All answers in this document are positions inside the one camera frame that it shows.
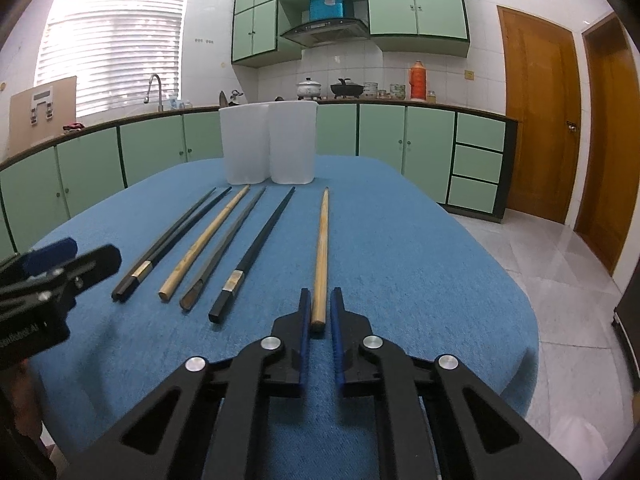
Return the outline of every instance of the tile floor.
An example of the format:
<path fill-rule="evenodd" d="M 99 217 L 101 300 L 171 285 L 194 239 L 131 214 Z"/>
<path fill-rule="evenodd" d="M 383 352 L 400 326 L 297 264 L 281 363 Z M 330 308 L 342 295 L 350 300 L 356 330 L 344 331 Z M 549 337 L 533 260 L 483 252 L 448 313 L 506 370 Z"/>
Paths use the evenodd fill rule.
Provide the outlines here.
<path fill-rule="evenodd" d="M 610 325 L 621 293 L 570 228 L 507 210 L 502 224 L 454 216 L 527 294 L 540 368 L 527 421 L 549 437 L 563 415 L 602 435 L 609 459 L 633 428 L 631 380 Z"/>

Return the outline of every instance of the orange thermos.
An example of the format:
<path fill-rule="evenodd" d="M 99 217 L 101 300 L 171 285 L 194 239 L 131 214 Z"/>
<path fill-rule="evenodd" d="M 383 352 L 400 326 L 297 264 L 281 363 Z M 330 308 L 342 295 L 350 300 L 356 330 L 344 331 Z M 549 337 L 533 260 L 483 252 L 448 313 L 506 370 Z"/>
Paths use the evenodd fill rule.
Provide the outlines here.
<path fill-rule="evenodd" d="M 427 69 L 420 61 L 409 69 L 409 85 L 411 85 L 411 99 L 427 100 Z"/>

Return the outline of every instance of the triangular cutout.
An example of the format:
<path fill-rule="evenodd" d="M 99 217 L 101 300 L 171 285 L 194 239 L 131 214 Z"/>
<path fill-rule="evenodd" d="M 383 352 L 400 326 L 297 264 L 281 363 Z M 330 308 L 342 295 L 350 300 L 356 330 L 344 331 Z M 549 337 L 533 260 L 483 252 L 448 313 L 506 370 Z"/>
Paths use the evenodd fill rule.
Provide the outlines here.
<path fill-rule="evenodd" d="M 464 388 L 462 394 L 474 418 L 482 446 L 488 454 L 497 453 L 519 443 L 518 432 L 474 390 Z"/>
<path fill-rule="evenodd" d="M 166 427 L 169 425 L 174 409 L 180 399 L 180 390 L 169 390 L 155 406 L 146 412 L 139 421 L 122 437 L 124 446 L 153 455 L 158 452 Z"/>

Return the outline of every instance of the translucent plastic container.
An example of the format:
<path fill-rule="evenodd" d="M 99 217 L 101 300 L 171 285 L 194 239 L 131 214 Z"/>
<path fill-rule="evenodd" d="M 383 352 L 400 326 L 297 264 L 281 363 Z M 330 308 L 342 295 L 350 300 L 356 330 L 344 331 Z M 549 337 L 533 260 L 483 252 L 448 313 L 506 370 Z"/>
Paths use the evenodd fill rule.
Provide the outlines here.
<path fill-rule="evenodd" d="M 277 184 L 308 184 L 316 158 L 315 101 L 269 104 L 271 179 Z"/>
<path fill-rule="evenodd" d="M 220 108 L 225 176 L 229 184 L 258 184 L 269 177 L 268 103 Z"/>

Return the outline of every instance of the range hood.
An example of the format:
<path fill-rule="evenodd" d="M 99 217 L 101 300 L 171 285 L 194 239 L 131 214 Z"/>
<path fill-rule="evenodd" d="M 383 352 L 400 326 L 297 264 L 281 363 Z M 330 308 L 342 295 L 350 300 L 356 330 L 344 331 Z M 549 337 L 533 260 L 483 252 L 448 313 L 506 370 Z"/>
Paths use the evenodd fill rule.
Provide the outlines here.
<path fill-rule="evenodd" d="M 282 37 L 302 46 L 320 46 L 354 38 L 368 38 L 369 27 L 358 18 L 325 18 L 303 23 L 288 30 Z"/>

